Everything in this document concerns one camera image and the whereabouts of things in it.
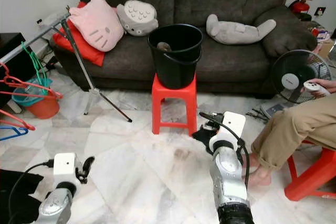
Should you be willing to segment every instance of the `hand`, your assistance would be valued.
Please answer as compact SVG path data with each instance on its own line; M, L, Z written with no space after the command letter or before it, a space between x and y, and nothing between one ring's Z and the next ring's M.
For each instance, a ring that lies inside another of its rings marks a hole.
M329 80L322 80L322 79L314 78L314 79L309 80L309 82L314 82L314 83L317 83L323 86L331 94L336 92L336 81L329 81ZM315 96L316 98L321 98L325 96L320 91L311 92L311 94Z

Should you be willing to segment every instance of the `red stool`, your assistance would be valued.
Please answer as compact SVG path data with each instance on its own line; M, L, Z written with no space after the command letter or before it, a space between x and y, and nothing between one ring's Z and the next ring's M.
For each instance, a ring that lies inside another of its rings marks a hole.
M161 122L161 102L165 98L181 98L185 101L187 110L187 123L164 123ZM197 113L197 98L196 98L196 75L189 86L182 89L168 89L159 82L156 74L152 87L152 131L154 134L159 134L160 127L179 127L189 129L191 136L196 132L196 113Z
M288 199L298 201L306 196L319 196L336 199L336 193L318 191L317 189L336 176L336 152L322 148L322 155L299 177L292 156L287 160L292 183L285 188Z

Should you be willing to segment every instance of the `sofa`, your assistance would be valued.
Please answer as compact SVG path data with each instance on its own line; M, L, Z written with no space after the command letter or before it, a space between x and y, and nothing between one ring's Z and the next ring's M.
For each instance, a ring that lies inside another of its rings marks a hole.
M106 0L115 7L127 0ZM205 92L274 94L269 74L274 61L288 50L314 50L316 39L284 5L285 0L140 0L157 10L159 26L187 23L204 33L202 58L197 64L197 89ZM258 26L274 19L276 28L250 45L222 45L205 31L209 14L219 20ZM73 81L89 86L76 57L51 42L55 55ZM155 74L147 37L125 35L106 53L102 67L85 60L98 88L151 89Z

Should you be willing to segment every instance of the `person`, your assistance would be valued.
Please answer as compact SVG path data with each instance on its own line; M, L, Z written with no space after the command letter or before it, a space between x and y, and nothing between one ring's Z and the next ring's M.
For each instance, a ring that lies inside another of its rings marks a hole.
M307 137L315 144L336 150L336 81L312 79L331 95L312 93L316 99L277 112L252 143L250 165L258 167L249 185L270 185L271 172L281 169Z

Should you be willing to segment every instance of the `gray plush toy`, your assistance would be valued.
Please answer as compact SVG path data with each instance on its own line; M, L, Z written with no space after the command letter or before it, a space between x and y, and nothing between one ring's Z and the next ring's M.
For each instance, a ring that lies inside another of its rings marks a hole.
M248 26L237 22L218 21L216 15L211 14L206 21L206 32L215 41L232 44L251 44L260 41L276 26L273 19L269 19L258 27Z
M117 13L125 32L134 36L146 36L159 26L155 8L138 0L128 0L117 6Z

